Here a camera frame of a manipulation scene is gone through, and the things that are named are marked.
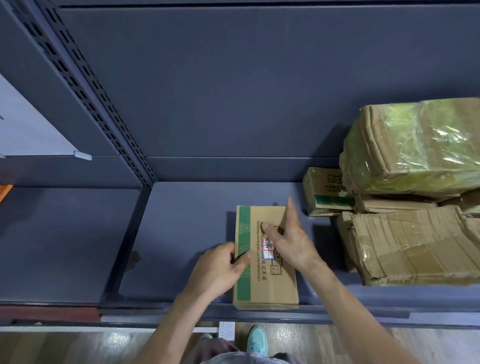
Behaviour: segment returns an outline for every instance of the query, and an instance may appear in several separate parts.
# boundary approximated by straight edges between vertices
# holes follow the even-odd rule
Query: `shoe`
[[[260,355],[268,356],[267,333],[263,327],[255,325],[250,330],[247,340],[247,352],[257,352]]]

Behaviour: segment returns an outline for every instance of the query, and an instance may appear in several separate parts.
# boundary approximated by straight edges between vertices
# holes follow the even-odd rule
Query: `wooden floor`
[[[236,324],[236,345],[245,349],[252,324]],[[262,324],[270,355],[288,351],[308,363],[351,363],[334,327]],[[480,363],[480,330],[393,328],[389,332],[418,359],[435,364]],[[192,335],[189,346],[199,334]],[[144,333],[0,333],[0,364],[130,363],[148,339]]]

